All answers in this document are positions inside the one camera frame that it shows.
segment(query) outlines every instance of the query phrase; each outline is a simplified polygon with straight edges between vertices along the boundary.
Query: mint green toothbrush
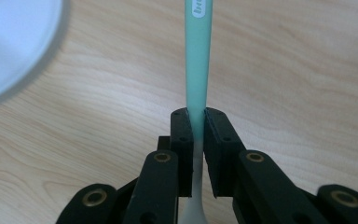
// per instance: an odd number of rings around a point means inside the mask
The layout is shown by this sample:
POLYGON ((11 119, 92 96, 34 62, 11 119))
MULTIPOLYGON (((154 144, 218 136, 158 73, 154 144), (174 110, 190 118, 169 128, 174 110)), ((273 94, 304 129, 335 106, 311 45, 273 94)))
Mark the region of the mint green toothbrush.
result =
POLYGON ((202 208, 202 144, 213 0, 185 1, 186 106, 194 134, 193 190, 179 223, 207 223, 202 208))

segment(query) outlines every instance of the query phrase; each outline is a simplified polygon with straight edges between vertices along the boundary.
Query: wood grain surface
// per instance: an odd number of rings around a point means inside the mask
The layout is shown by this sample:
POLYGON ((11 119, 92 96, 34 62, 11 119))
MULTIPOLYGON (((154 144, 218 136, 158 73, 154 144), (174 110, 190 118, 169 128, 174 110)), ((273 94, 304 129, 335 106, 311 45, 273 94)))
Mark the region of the wood grain surface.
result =
MULTIPOLYGON (((208 106, 300 188, 358 190, 358 1, 213 6, 208 106)), ((0 104, 0 223, 54 223, 140 173, 184 107, 184 1, 72 1, 54 58, 0 104)), ((210 223, 236 223, 204 172, 210 223)))

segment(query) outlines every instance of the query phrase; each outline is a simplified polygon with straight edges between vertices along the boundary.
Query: white object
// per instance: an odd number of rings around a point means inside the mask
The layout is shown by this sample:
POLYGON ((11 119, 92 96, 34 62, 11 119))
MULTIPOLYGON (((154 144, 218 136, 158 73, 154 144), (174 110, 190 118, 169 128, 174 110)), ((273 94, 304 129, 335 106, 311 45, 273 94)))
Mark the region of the white object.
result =
POLYGON ((63 1, 0 0, 0 96, 40 73, 38 65, 60 27, 63 1))

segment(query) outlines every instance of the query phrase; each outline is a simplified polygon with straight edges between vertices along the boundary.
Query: toothbrush handle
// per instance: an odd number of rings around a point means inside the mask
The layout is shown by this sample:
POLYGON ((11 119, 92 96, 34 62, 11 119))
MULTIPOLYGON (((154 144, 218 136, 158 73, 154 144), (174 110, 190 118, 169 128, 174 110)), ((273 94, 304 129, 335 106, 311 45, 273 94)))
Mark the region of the toothbrush handle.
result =
MULTIPOLYGON (((186 0, 186 105, 192 126, 206 107, 213 0, 186 0)), ((202 137, 203 133, 194 133, 202 137)))

